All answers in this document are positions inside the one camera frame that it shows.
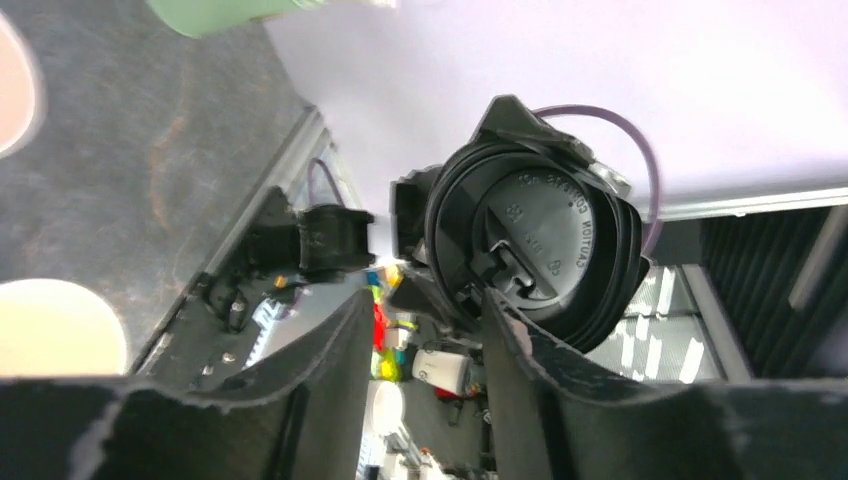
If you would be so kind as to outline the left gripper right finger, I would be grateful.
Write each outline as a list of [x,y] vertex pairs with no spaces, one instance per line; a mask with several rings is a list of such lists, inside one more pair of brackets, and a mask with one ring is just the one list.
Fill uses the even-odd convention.
[[847,384],[646,384],[485,293],[482,344],[503,479],[843,479]]

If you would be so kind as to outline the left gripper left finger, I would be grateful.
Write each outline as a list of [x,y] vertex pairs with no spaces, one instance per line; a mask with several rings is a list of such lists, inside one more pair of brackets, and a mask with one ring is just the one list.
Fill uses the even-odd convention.
[[351,479],[372,352],[360,290],[212,391],[139,376],[1,385],[5,479]]

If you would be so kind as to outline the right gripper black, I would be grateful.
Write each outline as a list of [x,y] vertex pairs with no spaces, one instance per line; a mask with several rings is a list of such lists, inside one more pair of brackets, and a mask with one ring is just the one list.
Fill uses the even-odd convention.
[[[630,183],[617,171],[600,162],[577,137],[557,130],[524,105],[515,95],[493,98],[469,143],[502,140],[519,143],[562,158],[578,169],[588,170],[617,196],[628,196]],[[442,165],[412,170],[392,183],[391,220],[394,254],[401,260],[431,265],[425,242],[427,203]]]

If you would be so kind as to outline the white paper cup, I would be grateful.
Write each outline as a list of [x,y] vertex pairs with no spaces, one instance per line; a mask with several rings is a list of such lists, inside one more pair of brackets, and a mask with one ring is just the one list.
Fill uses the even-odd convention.
[[1,285],[1,376],[122,375],[129,346],[118,315],[101,296],[58,279]]
[[14,22],[1,12],[1,158],[34,139],[46,112],[47,91],[37,56]]

